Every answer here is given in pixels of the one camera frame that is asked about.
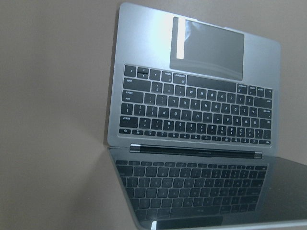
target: trackpad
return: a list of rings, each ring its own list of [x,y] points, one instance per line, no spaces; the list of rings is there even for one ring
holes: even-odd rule
[[[162,230],[162,229],[182,229],[182,228],[219,226],[222,224],[222,221],[223,221],[222,216],[166,219],[166,220],[158,220],[156,224],[156,229]]]

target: beige wall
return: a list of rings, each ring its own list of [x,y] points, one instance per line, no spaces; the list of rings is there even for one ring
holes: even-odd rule
[[[131,2],[279,41],[279,155],[307,164],[307,1]],[[105,151],[119,5],[0,1],[0,229],[133,228]]]

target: laptop body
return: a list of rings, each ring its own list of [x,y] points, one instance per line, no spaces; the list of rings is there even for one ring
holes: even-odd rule
[[[123,3],[108,143],[138,228],[256,222],[278,138],[280,45]]]

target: silver laptop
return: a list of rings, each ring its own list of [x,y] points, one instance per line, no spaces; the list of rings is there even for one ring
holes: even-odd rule
[[[278,42],[123,3],[108,143],[140,229],[253,223],[277,152]]]

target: black key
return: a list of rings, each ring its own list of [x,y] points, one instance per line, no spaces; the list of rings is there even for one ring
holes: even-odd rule
[[[169,217],[170,211],[171,210],[169,208],[160,208],[160,209],[158,209],[158,217],[159,218],[167,218],[167,217]]]
[[[264,139],[271,139],[271,131],[270,130],[264,130],[263,131],[263,138]]]
[[[236,84],[234,82],[195,77],[191,75],[188,75],[187,77],[187,85],[200,88],[209,88],[213,90],[236,92]]]
[[[223,116],[223,124],[224,125],[231,125],[232,124],[232,116],[231,115],[224,115]]]
[[[157,209],[149,209],[147,210],[147,219],[156,219],[157,218]]]
[[[144,176],[145,175],[145,167],[135,167],[133,175],[134,176]]]
[[[182,178],[175,178],[173,181],[174,188],[181,188],[183,186],[183,179]]]
[[[220,211],[219,206],[212,207],[181,207],[173,208],[171,211],[171,217],[193,217],[199,215],[215,215]]]
[[[201,176],[201,169],[192,169],[191,177],[197,178]]]
[[[185,188],[192,188],[193,185],[194,185],[194,179],[187,178],[187,179],[184,180],[183,187],[185,187]]]
[[[223,114],[229,114],[230,113],[230,104],[222,104],[221,112]]]
[[[258,117],[271,119],[272,118],[272,110],[269,109],[258,109]]]
[[[265,119],[260,119],[260,128],[271,129],[271,121],[265,120]]]
[[[142,78],[142,79],[148,79],[148,74],[145,73],[138,73],[137,78]]]
[[[179,177],[180,169],[179,168],[171,168],[169,169],[170,177]]]
[[[207,126],[207,134],[216,135],[216,125]]]
[[[273,90],[265,89],[265,97],[266,98],[272,98],[273,97]]]
[[[201,108],[201,101],[192,99],[191,100],[191,109],[200,110],[200,108]]]
[[[245,103],[245,96],[238,94],[236,96],[236,103],[237,104],[244,104]]]
[[[171,72],[162,71],[161,81],[171,83],[172,82],[172,73]]]
[[[144,198],[145,197],[145,189],[144,188],[136,188],[134,189],[134,197],[135,198]]]
[[[184,132],[185,131],[185,122],[176,121],[175,122],[175,131],[176,132]]]
[[[164,84],[163,93],[165,94],[174,94],[174,86],[170,84]]]
[[[240,115],[247,116],[248,115],[248,107],[247,106],[240,106]]]
[[[148,177],[141,177],[139,179],[139,187],[140,188],[147,188],[149,187],[149,178]]]
[[[185,92],[186,92],[186,87],[181,86],[181,85],[176,85],[176,87],[175,87],[175,95],[176,96],[184,97]]]
[[[236,95],[233,93],[227,94],[227,102],[228,103],[235,103],[236,102]]]
[[[120,116],[119,121],[120,127],[129,127],[129,128],[137,128],[138,127],[138,118],[131,116]]]
[[[216,100],[216,91],[208,90],[207,99],[211,101]]]
[[[188,98],[180,98],[180,108],[189,109],[190,108],[190,99]]]
[[[266,98],[255,97],[254,106],[272,109],[272,100]]]
[[[221,103],[212,102],[211,111],[219,113],[221,111]]]
[[[161,186],[161,178],[152,178],[150,180],[150,187],[151,188],[158,188]]]
[[[157,167],[147,167],[146,176],[155,177],[157,175]]]
[[[147,68],[138,67],[138,73],[148,74],[149,70]]]
[[[155,198],[157,195],[157,189],[156,188],[148,188],[146,190],[146,198]]]
[[[245,104],[249,105],[249,106],[253,106],[254,105],[254,98],[250,97],[250,96],[246,96],[245,98]]]
[[[196,97],[196,89],[192,88],[192,87],[187,87],[186,96],[187,97]]]
[[[155,103],[155,95],[151,93],[146,93],[144,98],[145,104],[154,104]]]
[[[135,66],[125,66],[124,74],[127,77],[135,77],[136,67]]]
[[[248,87],[248,94],[251,96],[256,96],[256,87],[255,86],[249,86]]]
[[[179,109],[171,109],[170,118],[179,120],[180,119],[180,110]]]
[[[150,81],[138,80],[131,78],[124,78],[124,89],[138,90],[138,91],[150,91]]]
[[[168,108],[159,108],[158,117],[160,118],[168,118],[169,117],[169,109]]]
[[[232,124],[234,126],[241,126],[241,117],[240,116],[233,116]]]
[[[217,101],[226,102],[226,93],[225,92],[218,92],[217,93]]]
[[[168,191],[169,198],[177,198],[179,196],[179,189],[178,188],[170,188]]]
[[[117,170],[120,176],[132,176],[133,167],[118,165]]]
[[[162,83],[153,81],[153,83],[152,83],[152,92],[162,93]]]
[[[193,207],[199,207],[203,204],[203,198],[195,198],[193,201]]]
[[[257,96],[258,97],[264,97],[264,88],[257,87]]]
[[[172,207],[182,207],[182,198],[173,199]]]
[[[161,207],[171,207],[173,199],[163,199]]]
[[[180,74],[180,73],[174,73],[173,74],[173,83],[175,84],[186,84],[186,75]]]
[[[121,110],[120,110],[121,114],[132,115],[132,110],[133,110],[132,104],[129,104],[129,103],[122,103],[121,104]]]
[[[148,118],[140,118],[139,128],[150,129],[150,119],[148,119]]]
[[[139,208],[140,209],[149,208],[149,204],[150,204],[150,199],[141,199],[140,204],[139,204]]]
[[[190,177],[191,169],[189,168],[182,168],[180,171],[180,177]]]
[[[116,165],[127,165],[128,164],[128,161],[123,161],[123,160],[117,160]]]
[[[254,179],[254,180],[252,180],[250,186],[251,187],[262,187],[262,185],[263,185],[263,180]]]
[[[135,102],[135,103],[143,103],[143,93],[142,92],[134,92],[123,90],[122,101],[124,102]]]
[[[211,109],[211,102],[209,101],[201,101],[201,110],[202,111],[210,111]]]
[[[238,84],[236,92],[241,93],[241,94],[247,94],[248,93],[248,86],[243,85],[243,84]]]
[[[182,120],[186,120],[186,121],[190,121],[192,118],[192,112],[189,110],[182,110],[181,111],[181,119]]]
[[[137,187],[138,186],[138,178],[130,177],[127,179],[127,187]]]
[[[172,178],[163,178],[162,180],[162,187],[163,188],[170,188],[172,187],[173,179]]]
[[[157,117],[158,108],[155,106],[148,106],[146,110],[146,116]]]
[[[135,116],[145,116],[145,105],[135,104],[134,105]]]
[[[130,129],[126,129],[126,128],[120,128],[120,129],[119,129],[119,133],[122,133],[122,134],[130,134],[130,133],[131,133],[131,130],[130,130]]]
[[[240,106],[239,105],[235,105],[235,104],[232,104],[231,105],[231,111],[230,111],[231,114],[234,114],[234,115],[239,115],[240,113]]]
[[[201,122],[202,121],[202,113],[193,111],[192,121]]]
[[[258,201],[258,196],[243,196],[241,197],[240,204],[256,204]]]
[[[168,168],[160,167],[158,169],[158,176],[159,177],[166,177],[166,176],[168,176]]]
[[[167,188],[159,188],[158,189],[158,198],[167,198],[168,189]]]
[[[168,106],[170,107],[178,107],[179,98],[177,97],[169,97],[168,98]]]
[[[261,144],[261,145],[270,145],[271,142],[269,140],[259,140],[259,144]]]
[[[162,130],[162,120],[153,119],[152,120],[152,129]]]
[[[149,73],[149,79],[159,81],[160,80],[161,72],[156,69],[151,69]]]
[[[205,89],[197,89],[197,98],[206,99],[207,91]]]

